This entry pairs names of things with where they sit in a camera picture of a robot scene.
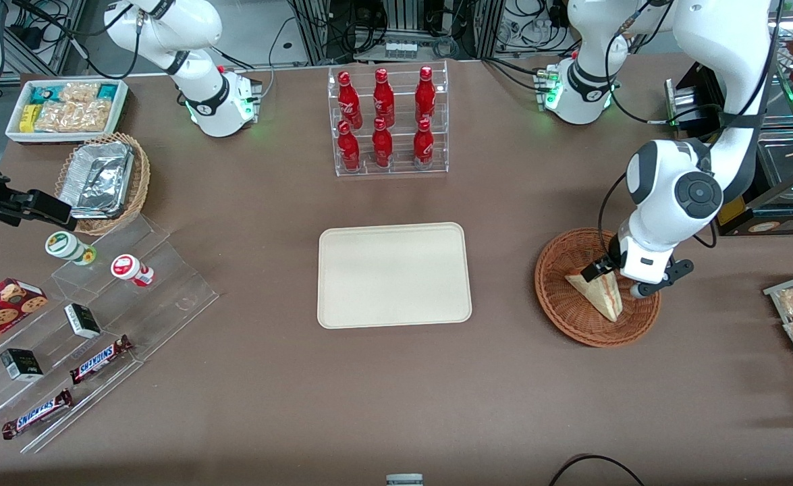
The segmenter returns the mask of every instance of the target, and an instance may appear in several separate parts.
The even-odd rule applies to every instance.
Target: red bottle
[[[372,134],[375,147],[375,163],[381,169],[390,167],[393,162],[393,136],[387,131],[387,122],[382,117],[375,119],[375,133]]]
[[[360,114],[360,97],[357,90],[351,86],[351,76],[345,71],[337,75],[339,80],[339,110],[343,119],[351,124],[353,130],[363,126],[363,116]]]
[[[414,113],[418,123],[423,117],[431,119],[435,114],[435,85],[433,85],[433,68],[424,65],[420,68],[420,83],[417,85],[417,91],[414,92],[414,104],[416,111]]]
[[[375,70],[375,92],[372,93],[375,101],[375,116],[382,117],[387,128],[396,123],[396,105],[393,101],[393,87],[387,81],[387,69]]]
[[[339,156],[343,159],[345,170],[357,172],[360,170],[360,145],[357,144],[357,138],[351,133],[351,126],[345,120],[339,121],[337,129],[339,130],[337,139]]]
[[[429,131],[429,119],[424,117],[417,123],[414,135],[414,166],[419,170],[429,169],[433,165],[433,144],[435,138]]]

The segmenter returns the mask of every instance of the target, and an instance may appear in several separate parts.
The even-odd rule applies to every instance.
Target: bottle cap
[[[129,280],[141,269],[141,262],[132,255],[121,255],[111,264],[111,274],[120,280]]]

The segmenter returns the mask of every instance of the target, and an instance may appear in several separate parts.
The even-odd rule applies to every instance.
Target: table
[[[632,56],[622,104],[662,116],[662,81],[689,65]],[[0,484],[542,484],[583,452],[646,484],[793,484],[793,350],[761,295],[793,277],[793,237],[686,241],[696,270],[664,290],[649,334],[576,344],[538,305],[535,261],[596,224],[631,154],[664,135],[614,107],[567,126],[486,65],[449,71],[451,172],[392,181],[334,176],[326,69],[279,71],[261,122],[226,139],[190,123],[168,77],[129,78],[121,128],[153,171],[144,213],[222,295],[41,453],[0,439]],[[10,142],[1,168],[50,190],[69,150]],[[616,192],[609,227],[632,209]],[[319,326],[322,231],[434,221],[465,230],[468,322]],[[45,280],[51,231],[0,224],[0,279]],[[559,484],[626,479],[581,462]]]

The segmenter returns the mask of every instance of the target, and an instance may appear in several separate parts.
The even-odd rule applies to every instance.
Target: round wicker basket
[[[613,234],[603,232],[607,243]],[[624,311],[618,322],[610,322],[567,282],[566,275],[581,271],[603,255],[597,228],[579,228],[557,235],[543,249],[535,267],[535,292],[547,316],[571,338],[608,348],[631,344],[645,335],[655,323],[661,308],[661,295],[634,298],[630,287],[634,281],[616,273]]]
[[[139,142],[124,133],[112,133],[110,135],[97,136],[97,138],[88,140],[84,144],[107,144],[108,142],[124,142],[124,144],[129,144],[135,150],[133,173],[130,176],[127,190],[126,207],[124,212],[115,219],[79,219],[75,228],[76,233],[102,236],[112,230],[112,228],[134,219],[141,212],[141,207],[144,206],[144,200],[147,198],[147,185],[150,184],[150,162],[147,160],[147,154],[144,153]],[[54,197],[60,196],[60,190],[63,188],[63,182],[66,181],[66,171],[70,168],[70,162],[72,162],[72,154],[66,157],[66,163],[63,164],[63,169],[60,169],[60,176],[57,178],[56,184],[54,184]]]

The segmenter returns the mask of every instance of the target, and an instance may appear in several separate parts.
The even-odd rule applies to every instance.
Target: acrylic bottle rack
[[[433,84],[435,85],[435,113],[431,118],[430,131],[435,142],[433,145],[433,163],[429,169],[419,170],[414,166],[414,135],[417,132],[417,120],[414,116],[414,92],[420,81],[420,68],[429,65],[433,68]],[[375,152],[372,147],[372,134],[375,131],[375,106],[372,93],[375,91],[375,68],[371,65],[341,65],[331,67],[327,81],[327,100],[329,117],[331,118],[331,138],[333,139],[333,158],[337,176],[421,176],[430,173],[447,172],[449,169],[449,80],[445,62],[427,63],[394,63],[384,64],[387,77],[393,87],[393,98],[396,108],[396,123],[390,127],[393,136],[393,163],[387,169],[381,169],[375,163]],[[349,172],[345,169],[339,155],[337,139],[337,123],[341,120],[339,110],[339,83],[337,74],[347,71],[351,75],[351,84],[360,97],[360,111],[363,125],[354,130],[360,145],[360,170]]]
[[[153,353],[183,326],[212,304],[218,295],[195,269],[180,258],[168,234],[144,216],[94,241],[97,260],[87,267],[68,262],[40,286],[49,302],[0,337],[6,348],[31,350],[45,374],[38,381],[12,381],[0,358],[0,441],[7,421],[31,411],[69,388],[75,405],[27,428],[10,447],[38,452],[54,437],[102,400],[116,385],[139,369]],[[155,270],[147,287],[115,279],[113,259],[130,253]],[[63,308],[70,302],[86,305],[102,332],[94,339],[73,334]],[[127,335],[134,348],[112,360],[85,381],[73,385],[69,371]]]

